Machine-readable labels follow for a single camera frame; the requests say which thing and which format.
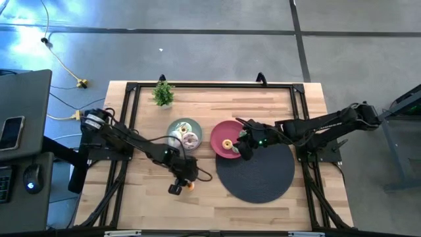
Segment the computer mouse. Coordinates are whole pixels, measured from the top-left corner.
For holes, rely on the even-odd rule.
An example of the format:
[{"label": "computer mouse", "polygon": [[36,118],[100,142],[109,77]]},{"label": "computer mouse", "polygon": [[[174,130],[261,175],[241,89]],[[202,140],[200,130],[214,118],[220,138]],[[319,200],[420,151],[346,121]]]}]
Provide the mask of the computer mouse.
[{"label": "computer mouse", "polygon": [[41,165],[32,164],[26,167],[24,171],[24,185],[28,193],[39,193],[44,187],[43,181],[44,180],[41,173]]}]

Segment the keyboard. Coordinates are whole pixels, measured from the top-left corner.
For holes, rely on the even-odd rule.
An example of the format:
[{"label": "keyboard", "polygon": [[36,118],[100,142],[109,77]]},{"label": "keyboard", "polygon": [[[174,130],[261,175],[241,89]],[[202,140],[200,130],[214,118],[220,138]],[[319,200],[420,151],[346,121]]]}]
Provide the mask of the keyboard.
[{"label": "keyboard", "polygon": [[0,204],[8,203],[12,192],[13,167],[0,167]]}]

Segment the pink frosted donut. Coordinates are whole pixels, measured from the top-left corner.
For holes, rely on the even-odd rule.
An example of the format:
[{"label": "pink frosted donut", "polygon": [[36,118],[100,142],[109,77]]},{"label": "pink frosted donut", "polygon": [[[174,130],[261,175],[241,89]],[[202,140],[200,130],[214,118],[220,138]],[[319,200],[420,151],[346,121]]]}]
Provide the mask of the pink frosted donut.
[{"label": "pink frosted donut", "polygon": [[193,132],[188,132],[183,135],[183,146],[187,150],[195,149],[199,146],[199,139]]}]

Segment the round black mat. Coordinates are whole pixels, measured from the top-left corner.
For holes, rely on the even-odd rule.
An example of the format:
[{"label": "round black mat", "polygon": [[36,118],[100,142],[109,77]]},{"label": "round black mat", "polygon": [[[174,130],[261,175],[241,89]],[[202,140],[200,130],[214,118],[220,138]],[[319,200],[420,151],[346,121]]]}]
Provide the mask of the round black mat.
[{"label": "round black mat", "polygon": [[253,158],[225,159],[216,155],[216,172],[232,195],[250,203],[266,203],[284,194],[294,178],[295,163],[287,145],[253,151]]}]

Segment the butcher block tabletop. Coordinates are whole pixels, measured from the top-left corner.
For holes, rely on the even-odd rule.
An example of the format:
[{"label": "butcher block tabletop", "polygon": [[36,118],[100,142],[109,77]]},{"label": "butcher block tabletop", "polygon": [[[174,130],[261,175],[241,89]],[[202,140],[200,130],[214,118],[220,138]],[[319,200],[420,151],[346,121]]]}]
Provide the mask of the butcher block tabletop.
[{"label": "butcher block tabletop", "polygon": [[[121,113],[126,83],[111,81],[109,84],[104,107],[113,108],[116,119],[119,119]],[[327,110],[321,84],[304,83],[304,88],[310,118],[325,115]],[[171,195],[168,187],[174,183],[172,174],[152,164],[144,153],[136,150],[128,165],[118,229],[310,230],[303,172],[299,163],[295,162],[295,176],[291,186],[279,199],[263,204],[247,203],[231,195],[222,185],[216,173],[215,152],[210,145],[212,129],[224,120],[240,117],[273,124],[277,120],[292,119],[289,90],[180,87],[174,88],[173,92],[173,106],[162,109],[153,101],[152,88],[142,88],[134,128],[143,137],[151,139],[166,135],[168,125],[176,119],[196,120],[203,129],[203,142],[191,154],[198,159],[199,167],[213,175],[213,180],[197,180],[194,191],[189,192],[184,188],[179,196]],[[130,98],[126,125],[130,120],[133,99],[134,93]],[[298,96],[297,103],[302,114]],[[290,148],[295,155],[294,147]],[[86,220],[104,196],[110,163],[99,161],[88,170],[75,224]],[[320,172],[326,199],[337,214],[352,225],[341,173],[330,163],[321,163]],[[315,201],[314,205],[318,221],[322,223],[319,203]],[[113,210],[114,198],[109,207],[107,224]]]}]

